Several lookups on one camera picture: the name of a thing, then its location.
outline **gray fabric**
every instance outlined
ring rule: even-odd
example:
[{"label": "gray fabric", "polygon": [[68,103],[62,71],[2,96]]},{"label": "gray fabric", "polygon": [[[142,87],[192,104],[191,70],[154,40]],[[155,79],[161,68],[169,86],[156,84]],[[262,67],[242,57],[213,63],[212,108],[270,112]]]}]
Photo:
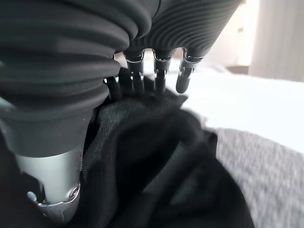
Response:
[{"label": "gray fabric", "polygon": [[215,131],[217,158],[240,186],[256,228],[304,228],[303,154],[251,133]]}]

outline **white curtain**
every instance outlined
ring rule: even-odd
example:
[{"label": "white curtain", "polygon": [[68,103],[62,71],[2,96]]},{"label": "white curtain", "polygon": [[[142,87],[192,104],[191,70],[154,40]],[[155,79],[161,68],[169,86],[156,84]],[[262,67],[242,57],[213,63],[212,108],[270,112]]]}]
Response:
[{"label": "white curtain", "polygon": [[260,0],[249,74],[304,82],[304,0]]}]

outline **black garment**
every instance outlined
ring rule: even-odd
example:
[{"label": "black garment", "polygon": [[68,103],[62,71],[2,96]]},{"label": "black garment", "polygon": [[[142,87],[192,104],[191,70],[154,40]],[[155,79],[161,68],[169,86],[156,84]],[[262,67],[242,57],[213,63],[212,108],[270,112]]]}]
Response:
[{"label": "black garment", "polygon": [[[216,160],[217,136],[180,110],[185,97],[155,95],[149,80],[147,92],[134,95],[128,78],[122,70],[125,98],[106,102],[89,127],[79,210],[68,227],[254,227],[240,189]],[[25,193],[16,194],[20,183],[3,180],[1,227],[55,227]]]}]

